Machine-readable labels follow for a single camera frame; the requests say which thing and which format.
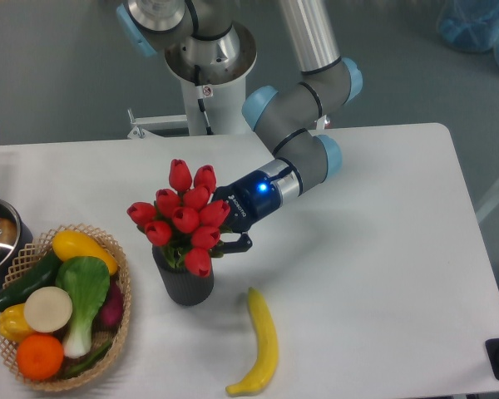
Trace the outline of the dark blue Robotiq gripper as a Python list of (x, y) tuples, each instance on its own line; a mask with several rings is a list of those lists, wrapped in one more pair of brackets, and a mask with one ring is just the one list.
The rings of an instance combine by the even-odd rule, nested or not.
[(215, 248), (222, 254), (244, 253), (253, 246), (250, 228), (275, 212), (282, 205), (277, 175), (255, 170), (234, 183), (219, 187), (212, 200), (223, 200), (230, 206), (224, 221), (232, 232), (241, 233), (235, 241), (218, 243)]

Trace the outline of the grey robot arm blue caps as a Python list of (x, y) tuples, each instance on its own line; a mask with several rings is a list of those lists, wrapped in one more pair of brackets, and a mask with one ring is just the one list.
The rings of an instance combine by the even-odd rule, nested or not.
[(234, 19), (231, 1), (124, 1), (117, 18), (146, 57), (161, 54), (180, 81), (191, 135), (253, 131), (273, 159), (215, 192), (226, 200), (226, 224), (239, 235), (218, 244), (229, 254), (251, 247), (250, 227), (334, 175), (342, 164), (337, 143), (309, 127), (351, 101), (362, 89), (357, 65), (340, 55), (321, 1), (282, 1), (301, 81), (285, 92), (264, 86), (248, 93), (256, 61), (250, 31)]

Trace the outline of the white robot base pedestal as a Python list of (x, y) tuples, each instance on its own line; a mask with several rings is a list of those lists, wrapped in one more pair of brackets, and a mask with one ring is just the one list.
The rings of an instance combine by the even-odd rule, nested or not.
[(180, 82), (185, 114), (135, 118), (130, 138), (186, 128), (190, 135), (240, 135), (250, 131), (242, 116), (246, 77), (257, 59), (250, 31), (233, 22), (223, 37), (187, 37), (164, 50), (168, 70)]

